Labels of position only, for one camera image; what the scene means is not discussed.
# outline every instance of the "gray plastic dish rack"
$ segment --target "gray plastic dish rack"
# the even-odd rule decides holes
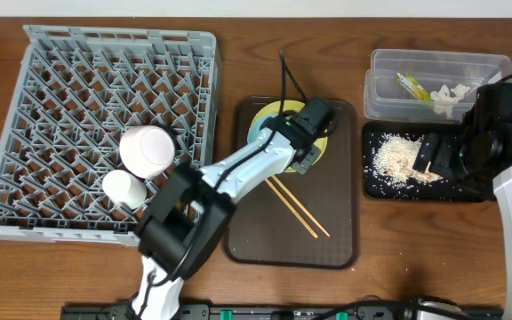
[[[211,163],[222,68],[216,38],[24,29],[31,44],[0,140],[0,240],[137,245],[132,229],[168,173],[145,181],[148,200],[136,210],[111,202],[101,181],[123,168],[118,143],[137,125],[174,136],[174,165]]]

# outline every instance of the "yellow plate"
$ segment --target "yellow plate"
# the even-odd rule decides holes
[[[300,112],[300,110],[305,106],[305,103],[295,101],[295,100],[286,100],[284,101],[284,111],[296,111]],[[268,104],[266,107],[262,108],[256,116],[254,116],[252,123],[250,124],[250,129],[256,123],[260,118],[267,116],[267,115],[277,115],[277,113],[280,111],[280,101],[272,102]],[[317,139],[314,143],[316,147],[319,148],[319,157],[314,162],[314,164],[321,159],[321,156],[324,154],[325,149],[327,148],[327,137]],[[295,172],[292,168],[285,169],[284,172]]]

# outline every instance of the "plastic container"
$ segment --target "plastic container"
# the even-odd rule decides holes
[[[397,72],[412,76],[428,93],[439,92],[443,84],[450,89],[464,84],[470,90],[457,104],[419,101],[397,82]],[[473,107],[478,87],[510,74],[511,59],[503,55],[375,50],[364,80],[364,115],[374,120],[456,123]]]
[[[137,245],[131,209],[102,189],[121,135],[155,125],[174,164],[212,160],[221,61],[208,32],[25,26],[31,44],[0,140],[0,240]]]

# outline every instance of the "chopsticks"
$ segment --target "chopsticks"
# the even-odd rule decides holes
[[[318,235],[317,233],[309,226],[309,224],[301,217],[301,215],[295,211],[295,209],[293,208],[293,206],[288,202],[288,199],[285,198],[285,196],[283,196],[280,191],[276,188],[276,186],[274,186],[272,184],[272,182],[270,182],[269,179],[266,179],[266,183],[268,184],[268,186],[274,190],[274,192],[276,193],[276,195],[280,198],[280,200],[282,200],[282,202],[285,204],[286,207],[288,207],[288,209],[290,209],[290,211],[296,216],[296,218],[298,218],[298,220],[301,222],[301,224],[303,225],[303,227],[305,227],[309,233],[315,238],[317,239]]]
[[[327,232],[327,230],[325,230],[325,228],[321,225],[321,223],[319,223],[319,221],[317,221],[317,219],[313,216],[313,214],[311,214],[311,212],[308,211],[308,209],[306,209],[305,206],[303,206],[303,204],[301,204],[301,202],[298,200],[298,198],[296,198],[293,193],[290,191],[290,189],[288,189],[283,183],[282,181],[280,181],[280,179],[278,179],[276,176],[272,176],[272,179],[277,183],[278,186],[280,186],[280,188],[288,195],[288,197],[291,198],[291,200],[293,200],[294,203],[296,203],[296,205],[299,206],[299,208],[304,212],[306,213],[306,215],[309,217],[310,220],[312,220],[327,236],[331,236],[329,234],[329,232]],[[266,183],[268,184],[268,186],[274,191],[274,193],[276,193],[276,195],[280,198],[280,200],[282,200],[282,202],[285,204],[285,206],[288,207],[288,209],[290,209],[290,211],[296,216],[296,218],[298,218],[298,220],[301,222],[301,224],[303,225],[303,227],[305,227],[305,229],[307,229],[309,231],[309,233],[314,237],[314,238],[317,238],[317,233],[309,226],[309,224],[301,217],[301,215],[293,208],[293,206],[288,202],[288,200],[280,193],[280,191],[276,188],[276,186],[274,186],[274,184],[272,184],[272,182],[269,180],[269,179],[266,179]]]

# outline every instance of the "wooden surface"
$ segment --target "wooden surface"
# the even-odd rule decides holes
[[[280,49],[308,96],[350,102],[360,125],[364,74],[374,49],[499,53],[512,59],[512,20],[0,19],[0,132],[28,44],[21,26],[28,23],[213,32],[224,61],[215,160],[234,151],[237,102],[279,94]],[[295,96],[293,88],[289,93]],[[429,294],[462,304],[504,303],[496,204],[361,196],[360,223],[360,257],[350,270],[238,265],[219,247],[181,296],[219,304],[335,305],[365,294],[400,299]],[[140,278],[135,248],[0,242],[0,319],[56,319],[65,303],[125,300]]]

